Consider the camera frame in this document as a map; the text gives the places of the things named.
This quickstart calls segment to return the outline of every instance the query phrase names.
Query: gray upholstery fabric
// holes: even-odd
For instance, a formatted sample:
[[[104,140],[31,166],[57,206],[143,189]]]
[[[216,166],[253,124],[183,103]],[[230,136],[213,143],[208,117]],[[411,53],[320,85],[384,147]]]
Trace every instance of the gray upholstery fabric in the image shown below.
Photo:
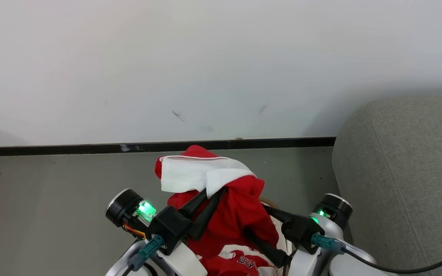
[[[442,260],[442,96],[362,107],[337,136],[333,168],[356,246],[398,269]]]

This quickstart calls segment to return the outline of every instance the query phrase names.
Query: gray floor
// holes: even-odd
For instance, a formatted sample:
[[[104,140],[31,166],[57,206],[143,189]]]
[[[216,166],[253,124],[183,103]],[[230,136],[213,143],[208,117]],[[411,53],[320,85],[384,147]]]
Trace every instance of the gray floor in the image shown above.
[[[307,215],[326,192],[338,194],[331,147],[217,150],[247,165],[266,185],[262,196]],[[104,216],[109,201],[131,187],[158,209],[153,167],[159,156],[0,157],[0,275],[99,276],[134,238]]]

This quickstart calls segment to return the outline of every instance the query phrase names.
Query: green led light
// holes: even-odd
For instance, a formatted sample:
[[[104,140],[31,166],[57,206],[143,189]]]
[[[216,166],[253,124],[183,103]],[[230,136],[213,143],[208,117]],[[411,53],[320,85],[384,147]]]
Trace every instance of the green led light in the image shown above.
[[[156,209],[147,201],[143,201],[135,211],[141,218],[151,222],[156,215]]]

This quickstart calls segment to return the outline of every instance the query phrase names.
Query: red fabric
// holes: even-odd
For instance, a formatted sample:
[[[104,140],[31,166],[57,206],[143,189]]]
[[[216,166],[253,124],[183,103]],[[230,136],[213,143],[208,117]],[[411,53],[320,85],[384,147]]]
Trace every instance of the red fabric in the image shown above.
[[[200,259],[207,270],[207,276],[259,276],[259,267],[268,267],[269,263],[259,256],[244,255],[241,250],[234,250],[234,257],[224,259],[220,256]]]
[[[197,145],[190,146],[182,155],[217,157]],[[161,178],[161,165],[158,159],[155,173],[159,178]],[[206,231],[199,241],[189,240],[189,248],[195,254],[205,258],[215,257],[225,245],[253,248],[252,243],[242,235],[244,229],[254,231],[260,239],[275,247],[279,235],[270,216],[258,200],[264,188],[264,181],[253,176],[244,176],[226,184],[225,187],[228,189],[207,225]],[[168,199],[168,205],[179,209],[198,193],[198,191],[189,191],[174,194]]]

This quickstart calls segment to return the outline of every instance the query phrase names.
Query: white wall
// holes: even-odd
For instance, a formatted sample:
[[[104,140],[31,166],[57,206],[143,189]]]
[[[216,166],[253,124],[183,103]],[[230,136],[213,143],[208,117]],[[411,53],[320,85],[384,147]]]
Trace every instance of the white wall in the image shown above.
[[[438,0],[0,0],[0,146],[335,136],[424,87]]]

